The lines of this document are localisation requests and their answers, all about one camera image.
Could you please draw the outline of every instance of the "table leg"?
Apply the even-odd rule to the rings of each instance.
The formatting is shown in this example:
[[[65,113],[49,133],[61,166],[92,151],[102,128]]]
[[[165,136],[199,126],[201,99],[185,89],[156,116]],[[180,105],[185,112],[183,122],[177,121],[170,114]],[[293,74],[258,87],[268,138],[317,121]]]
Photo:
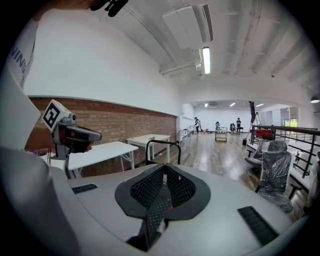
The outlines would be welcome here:
[[[130,152],[130,158],[131,158],[131,170],[135,168],[135,162],[134,162],[134,152]]]
[[[148,160],[150,161],[150,147],[148,146],[148,148],[146,148],[146,150],[148,150]]]
[[[81,170],[82,170],[82,168],[78,168],[78,169],[74,169],[74,170],[73,170],[74,176],[75,176],[76,179],[82,178],[82,176],[81,176]]]
[[[121,170],[124,172],[125,169],[124,169],[124,162],[122,160],[122,156],[120,155],[120,163],[121,163]]]
[[[170,145],[166,145],[166,162],[170,163]]]
[[[68,173],[69,173],[70,179],[75,179],[76,178],[76,176],[74,175],[74,172],[72,170],[68,169]]]

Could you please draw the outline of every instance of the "fluorescent light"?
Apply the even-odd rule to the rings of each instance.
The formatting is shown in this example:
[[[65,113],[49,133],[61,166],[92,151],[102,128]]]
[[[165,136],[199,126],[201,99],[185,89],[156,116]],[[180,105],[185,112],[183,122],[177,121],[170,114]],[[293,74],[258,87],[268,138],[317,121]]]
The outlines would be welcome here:
[[[203,62],[204,62],[204,73],[210,74],[210,48],[202,48]]]

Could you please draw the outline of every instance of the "red object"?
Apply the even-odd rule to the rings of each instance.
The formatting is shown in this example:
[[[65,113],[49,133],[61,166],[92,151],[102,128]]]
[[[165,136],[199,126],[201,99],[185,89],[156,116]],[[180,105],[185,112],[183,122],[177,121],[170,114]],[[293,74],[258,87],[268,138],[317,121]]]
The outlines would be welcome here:
[[[258,130],[255,130],[255,136],[256,137],[263,137],[263,136],[271,137],[272,131],[268,130],[268,129],[258,129]]]

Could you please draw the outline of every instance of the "air conditioner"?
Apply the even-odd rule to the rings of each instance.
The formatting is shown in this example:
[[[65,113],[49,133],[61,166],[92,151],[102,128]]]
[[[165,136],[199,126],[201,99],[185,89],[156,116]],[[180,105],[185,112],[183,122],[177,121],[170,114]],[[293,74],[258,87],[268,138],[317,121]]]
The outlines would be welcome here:
[[[208,108],[209,109],[217,109],[217,108],[220,108],[222,107],[223,105],[220,104],[218,101],[211,101],[208,103]]]
[[[188,6],[162,15],[180,49],[201,49],[213,40],[209,6]]]

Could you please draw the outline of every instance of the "brick wall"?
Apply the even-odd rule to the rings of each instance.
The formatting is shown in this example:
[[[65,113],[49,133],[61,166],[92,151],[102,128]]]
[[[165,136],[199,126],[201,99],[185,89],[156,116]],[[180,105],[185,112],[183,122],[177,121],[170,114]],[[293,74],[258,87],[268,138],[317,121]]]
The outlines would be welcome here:
[[[51,98],[32,97],[34,105],[41,114],[48,106]],[[101,141],[96,144],[120,141],[127,143],[128,138],[147,135],[170,135],[170,141],[176,141],[176,117],[174,115],[144,110],[118,104],[71,98],[54,98],[63,104],[77,117],[77,124],[102,134]],[[36,126],[45,127],[39,119]],[[164,149],[166,145],[156,144],[155,153]],[[139,147],[134,151],[134,164],[145,160],[145,150]],[[124,169],[130,168],[127,161],[123,161]],[[86,166],[82,170],[83,177],[117,173],[121,171],[120,159]]]

